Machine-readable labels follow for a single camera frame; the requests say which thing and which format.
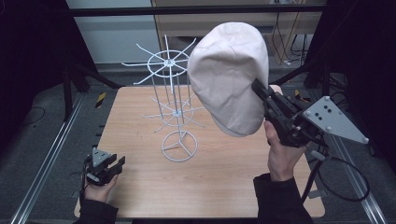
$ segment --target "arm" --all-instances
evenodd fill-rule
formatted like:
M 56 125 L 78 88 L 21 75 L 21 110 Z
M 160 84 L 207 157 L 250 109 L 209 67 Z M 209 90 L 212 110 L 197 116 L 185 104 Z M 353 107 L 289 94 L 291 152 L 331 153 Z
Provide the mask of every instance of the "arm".
M 259 204 L 258 223 L 313 223 L 293 177 L 294 166 L 304 149 L 282 146 L 271 122 L 265 121 L 264 128 L 271 144 L 268 154 L 270 174 L 253 180 Z
M 116 185 L 117 179 L 118 176 L 115 175 L 107 185 L 98 187 L 89 184 L 85 188 L 85 199 L 81 203 L 80 217 L 75 224 L 110 224 L 116 222 L 119 209 L 107 204 L 106 201 L 111 189 Z

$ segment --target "white panel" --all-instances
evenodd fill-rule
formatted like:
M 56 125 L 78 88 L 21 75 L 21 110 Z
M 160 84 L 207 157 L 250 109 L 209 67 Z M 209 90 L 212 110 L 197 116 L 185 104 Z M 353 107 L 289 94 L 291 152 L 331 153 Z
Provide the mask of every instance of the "white panel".
M 149 0 L 67 0 L 70 8 L 151 7 Z M 160 51 L 153 16 L 77 17 L 76 23 L 95 63 L 142 63 Z

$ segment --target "black sleeve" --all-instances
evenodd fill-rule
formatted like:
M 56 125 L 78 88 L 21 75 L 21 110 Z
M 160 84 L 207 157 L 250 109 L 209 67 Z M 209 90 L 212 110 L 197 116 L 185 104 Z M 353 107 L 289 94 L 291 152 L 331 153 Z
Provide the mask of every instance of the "black sleeve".
M 259 204 L 259 224 L 313 223 L 303 206 L 294 178 L 272 182 L 271 176 L 264 174 L 255 177 L 253 183 Z
M 119 209 L 107 203 L 84 200 L 79 209 L 79 220 L 74 224 L 114 224 Z

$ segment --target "table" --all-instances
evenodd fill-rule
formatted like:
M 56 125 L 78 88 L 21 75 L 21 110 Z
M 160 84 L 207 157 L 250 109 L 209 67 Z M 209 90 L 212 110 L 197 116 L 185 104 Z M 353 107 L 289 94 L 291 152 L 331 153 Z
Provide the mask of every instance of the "table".
M 189 88 L 181 89 L 183 96 Z M 157 92 L 161 95 L 164 87 L 157 86 Z M 170 161 L 161 145 L 177 127 L 161 129 L 164 123 L 159 117 L 143 117 L 160 114 L 151 99 L 154 96 L 153 87 L 119 89 L 98 145 L 101 150 L 117 153 L 118 158 L 126 157 L 118 184 L 109 196 L 109 203 L 120 209 L 118 217 L 256 217 L 253 178 L 268 173 L 269 146 L 264 128 L 250 136 L 231 137 L 217 127 L 206 109 L 197 109 L 192 117 L 195 122 L 182 127 L 197 139 L 196 153 L 187 161 Z M 202 106 L 196 96 L 191 97 L 191 106 Z M 309 173 L 302 157 L 295 168 L 301 193 Z M 320 198 L 308 198 L 304 206 L 312 217 L 324 215 Z

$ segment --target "beige cap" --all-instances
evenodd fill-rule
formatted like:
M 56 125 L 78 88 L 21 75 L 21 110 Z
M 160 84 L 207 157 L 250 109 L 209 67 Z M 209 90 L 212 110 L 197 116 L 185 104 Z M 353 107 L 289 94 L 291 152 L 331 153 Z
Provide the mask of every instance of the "beige cap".
M 268 86 L 268 53 L 262 34 L 243 22 L 215 27 L 188 61 L 191 87 L 220 129 L 231 136 L 257 132 L 262 100 L 251 89 L 257 78 Z

